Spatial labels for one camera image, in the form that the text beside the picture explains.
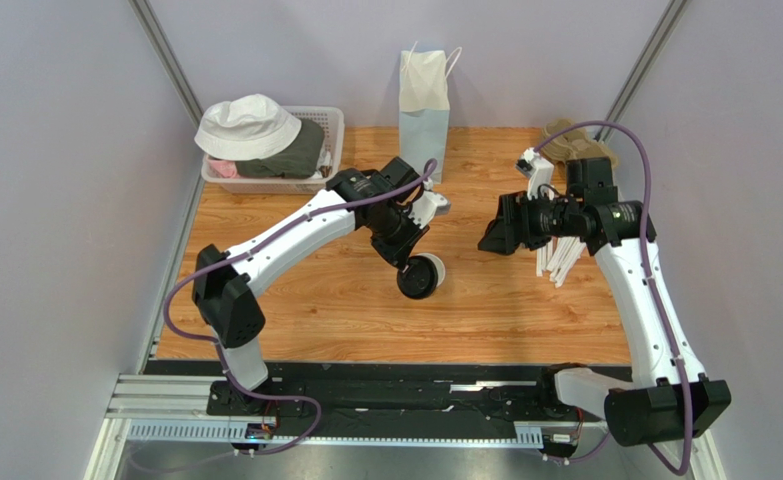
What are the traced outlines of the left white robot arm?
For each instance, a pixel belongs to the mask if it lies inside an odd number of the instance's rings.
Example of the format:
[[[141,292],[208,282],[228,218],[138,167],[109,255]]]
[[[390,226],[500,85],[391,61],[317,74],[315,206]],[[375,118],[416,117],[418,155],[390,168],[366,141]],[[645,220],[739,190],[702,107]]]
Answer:
[[[430,296],[443,282],[444,267],[431,255],[414,255],[445,197],[432,192],[423,174],[401,158],[380,171],[337,174],[305,206],[263,234],[224,251],[209,245],[197,256],[192,300],[215,335],[213,342],[235,385],[252,391],[268,378],[258,336],[266,318],[259,297],[283,273],[335,239],[361,227],[397,271],[397,286],[411,299]]]

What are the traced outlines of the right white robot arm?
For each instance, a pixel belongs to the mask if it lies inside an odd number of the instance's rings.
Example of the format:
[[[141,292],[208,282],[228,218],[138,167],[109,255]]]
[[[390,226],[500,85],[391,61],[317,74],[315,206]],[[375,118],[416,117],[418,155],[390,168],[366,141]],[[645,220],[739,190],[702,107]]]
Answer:
[[[585,244],[611,290],[628,340],[632,376],[622,381],[575,363],[546,368],[548,409],[580,408],[606,421],[625,447],[702,436],[731,404],[724,380],[711,380],[687,341],[665,288],[653,225],[640,224],[642,202],[622,201],[604,158],[566,167],[563,195],[550,186],[552,164],[521,158],[524,191],[500,196],[481,251],[511,255],[554,238]]]

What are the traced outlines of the black coffee cup lid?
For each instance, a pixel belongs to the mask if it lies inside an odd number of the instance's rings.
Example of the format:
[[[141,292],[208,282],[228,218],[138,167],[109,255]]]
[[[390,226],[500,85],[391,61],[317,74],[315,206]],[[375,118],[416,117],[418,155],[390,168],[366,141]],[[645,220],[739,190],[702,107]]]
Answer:
[[[431,296],[436,288],[436,270],[429,261],[419,255],[410,257],[405,267],[397,273],[400,292],[407,298],[422,300]]]

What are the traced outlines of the white paper coffee cup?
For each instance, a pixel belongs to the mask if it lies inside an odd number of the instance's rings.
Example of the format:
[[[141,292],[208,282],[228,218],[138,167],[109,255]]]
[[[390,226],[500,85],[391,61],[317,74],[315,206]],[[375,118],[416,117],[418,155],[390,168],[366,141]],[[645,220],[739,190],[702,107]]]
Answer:
[[[444,262],[437,255],[432,253],[423,252],[420,253],[419,256],[429,261],[436,270],[434,277],[436,280],[436,288],[439,288],[446,278],[446,266]]]

